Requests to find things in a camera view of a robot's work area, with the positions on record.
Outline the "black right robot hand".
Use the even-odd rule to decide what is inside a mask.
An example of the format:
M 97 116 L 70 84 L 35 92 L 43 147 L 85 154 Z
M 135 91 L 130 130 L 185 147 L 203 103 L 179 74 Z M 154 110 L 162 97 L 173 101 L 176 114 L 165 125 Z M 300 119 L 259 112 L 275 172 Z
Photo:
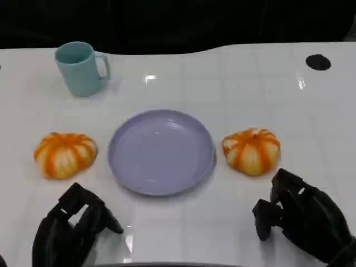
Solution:
M 252 212 L 261 241 L 273 227 L 301 250 L 327 266 L 355 266 L 355 236 L 338 205 L 325 192 L 280 168 L 270 199 L 260 199 Z

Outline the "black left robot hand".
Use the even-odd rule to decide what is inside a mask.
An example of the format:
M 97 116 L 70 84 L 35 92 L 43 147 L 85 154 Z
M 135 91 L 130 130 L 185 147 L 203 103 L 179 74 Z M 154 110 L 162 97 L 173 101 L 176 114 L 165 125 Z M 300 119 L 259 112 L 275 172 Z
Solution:
M 32 246 L 33 266 L 82 266 L 104 229 L 124 229 L 96 194 L 74 183 L 42 219 Z

